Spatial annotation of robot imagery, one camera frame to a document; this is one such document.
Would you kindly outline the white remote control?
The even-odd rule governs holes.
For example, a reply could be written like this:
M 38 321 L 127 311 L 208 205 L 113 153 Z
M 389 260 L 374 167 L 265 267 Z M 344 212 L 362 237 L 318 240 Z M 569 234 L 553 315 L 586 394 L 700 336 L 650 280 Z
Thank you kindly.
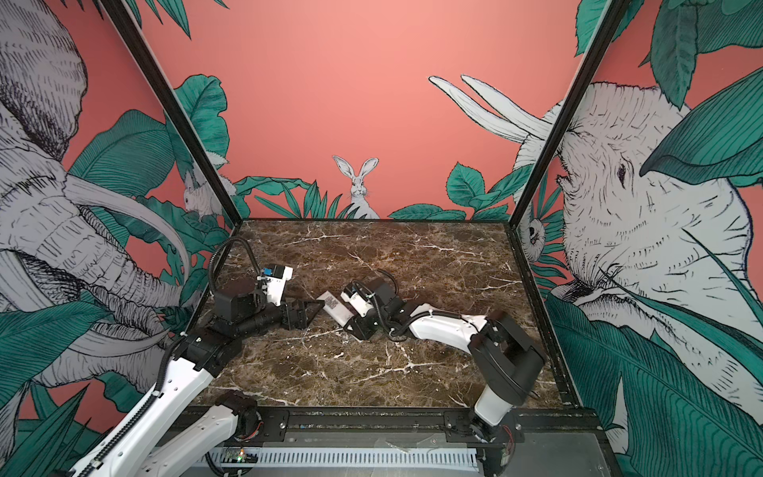
M 354 317 L 351 312 L 338 298 L 330 291 L 326 291 L 318 297 L 323 301 L 323 310 L 340 326 L 345 327 Z

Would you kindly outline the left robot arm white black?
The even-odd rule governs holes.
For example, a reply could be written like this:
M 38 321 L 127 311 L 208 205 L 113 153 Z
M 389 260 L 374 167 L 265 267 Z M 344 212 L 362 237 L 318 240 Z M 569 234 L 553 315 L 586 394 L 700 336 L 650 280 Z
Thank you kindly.
M 240 353 L 244 339 L 274 328 L 305 329 L 326 299 L 287 299 L 290 268 L 270 266 L 254 280 L 210 286 L 214 315 L 162 358 L 155 385 L 114 431 L 69 470 L 69 476 L 179 476 L 218 444 L 248 443 L 263 433 L 258 402 L 229 391 L 193 425 L 161 441 L 184 410 Z

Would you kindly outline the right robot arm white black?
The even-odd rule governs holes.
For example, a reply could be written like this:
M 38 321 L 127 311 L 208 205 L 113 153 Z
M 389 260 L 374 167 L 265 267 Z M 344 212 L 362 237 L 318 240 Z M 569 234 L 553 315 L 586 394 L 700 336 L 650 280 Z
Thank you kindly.
M 344 303 L 334 320 L 359 341 L 383 332 L 391 341 L 431 341 L 471 356 L 485 387 L 469 411 L 465 433 L 482 442 L 512 434 L 503 420 L 534 393 L 546 354 L 508 313 L 466 315 L 404 300 L 383 278 L 355 280 L 340 297 Z

